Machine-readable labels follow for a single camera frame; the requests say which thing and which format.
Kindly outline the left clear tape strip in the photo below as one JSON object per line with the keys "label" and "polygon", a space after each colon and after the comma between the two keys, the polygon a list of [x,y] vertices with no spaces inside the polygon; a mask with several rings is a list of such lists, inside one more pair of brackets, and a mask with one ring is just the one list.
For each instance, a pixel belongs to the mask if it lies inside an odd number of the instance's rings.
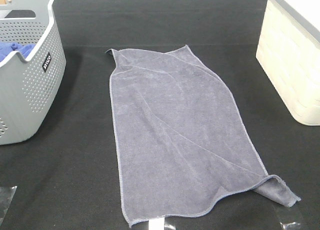
{"label": "left clear tape strip", "polygon": [[4,221],[16,190],[17,186],[0,187],[0,225]]}

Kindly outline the centre clear tape strip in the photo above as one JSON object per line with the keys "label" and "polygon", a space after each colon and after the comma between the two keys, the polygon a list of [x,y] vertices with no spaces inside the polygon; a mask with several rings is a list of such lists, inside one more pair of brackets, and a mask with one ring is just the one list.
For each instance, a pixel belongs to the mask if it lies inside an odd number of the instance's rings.
{"label": "centre clear tape strip", "polygon": [[176,230],[176,227],[166,223],[165,218],[157,218],[148,221],[148,230]]}

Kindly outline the grey perforated laundry basket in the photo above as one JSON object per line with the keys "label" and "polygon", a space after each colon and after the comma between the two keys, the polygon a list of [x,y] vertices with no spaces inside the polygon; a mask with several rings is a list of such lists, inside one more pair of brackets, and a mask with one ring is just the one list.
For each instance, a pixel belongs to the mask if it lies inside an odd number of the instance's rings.
{"label": "grey perforated laundry basket", "polygon": [[29,10],[33,17],[0,20],[0,42],[32,44],[27,57],[14,50],[0,63],[0,143],[32,137],[47,115],[60,87],[65,53],[57,26],[54,0],[5,0],[1,11]]}

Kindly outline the blue towel in basket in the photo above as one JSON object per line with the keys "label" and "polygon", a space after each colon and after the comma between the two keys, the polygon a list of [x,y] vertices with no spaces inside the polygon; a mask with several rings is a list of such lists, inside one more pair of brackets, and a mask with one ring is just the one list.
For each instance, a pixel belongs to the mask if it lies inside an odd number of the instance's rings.
{"label": "blue towel in basket", "polygon": [[18,51],[24,58],[27,58],[34,47],[35,44],[22,45],[16,42],[1,42],[0,61],[3,61],[13,51]]}

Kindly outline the cream plastic storage bin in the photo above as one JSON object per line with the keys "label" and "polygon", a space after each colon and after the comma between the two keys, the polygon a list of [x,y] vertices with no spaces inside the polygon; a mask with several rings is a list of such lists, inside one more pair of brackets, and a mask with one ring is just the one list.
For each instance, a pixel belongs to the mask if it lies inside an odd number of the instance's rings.
{"label": "cream plastic storage bin", "polygon": [[320,0],[267,0],[256,58],[292,117],[320,124]]}

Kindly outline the right clear tape strip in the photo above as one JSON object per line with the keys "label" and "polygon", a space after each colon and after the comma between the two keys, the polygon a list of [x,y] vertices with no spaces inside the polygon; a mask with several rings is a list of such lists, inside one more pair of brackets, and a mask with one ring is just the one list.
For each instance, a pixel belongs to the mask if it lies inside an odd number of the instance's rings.
{"label": "right clear tape strip", "polygon": [[280,223],[282,230],[301,230],[303,225],[301,223],[297,222],[291,222],[291,223]]}

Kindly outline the black felt table mat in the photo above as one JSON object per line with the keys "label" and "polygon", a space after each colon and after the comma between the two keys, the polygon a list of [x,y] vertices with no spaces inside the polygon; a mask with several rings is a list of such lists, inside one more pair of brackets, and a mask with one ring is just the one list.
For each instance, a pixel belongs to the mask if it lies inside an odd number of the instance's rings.
{"label": "black felt table mat", "polygon": [[320,227],[320,129],[289,114],[256,60],[267,0],[54,0],[66,68],[29,140],[1,146],[0,184],[17,190],[3,230],[126,230],[120,201],[109,77],[110,48],[170,51],[188,45],[232,91],[267,171],[301,201],[280,206],[254,192],[219,201],[178,230]]}

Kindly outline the dark grey towel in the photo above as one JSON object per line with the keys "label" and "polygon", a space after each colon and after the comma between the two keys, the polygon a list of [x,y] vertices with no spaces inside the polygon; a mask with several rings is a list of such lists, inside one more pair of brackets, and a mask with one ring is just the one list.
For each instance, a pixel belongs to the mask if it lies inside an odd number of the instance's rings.
{"label": "dark grey towel", "polygon": [[300,198],[267,172],[222,79],[188,46],[107,51],[122,213],[129,226],[196,218],[254,191],[285,207]]}

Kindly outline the clear tape strip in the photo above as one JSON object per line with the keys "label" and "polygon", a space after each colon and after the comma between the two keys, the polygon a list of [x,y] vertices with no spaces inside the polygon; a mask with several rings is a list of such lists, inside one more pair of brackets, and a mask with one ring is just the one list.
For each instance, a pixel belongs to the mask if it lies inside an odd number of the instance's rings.
{"label": "clear tape strip", "polygon": [[176,227],[166,223],[165,218],[157,218],[148,221],[148,230],[176,230]]}
{"label": "clear tape strip", "polygon": [[0,225],[4,221],[16,190],[17,186],[0,187]]}
{"label": "clear tape strip", "polygon": [[301,230],[303,225],[301,223],[297,222],[291,222],[291,223],[280,223],[282,230]]}

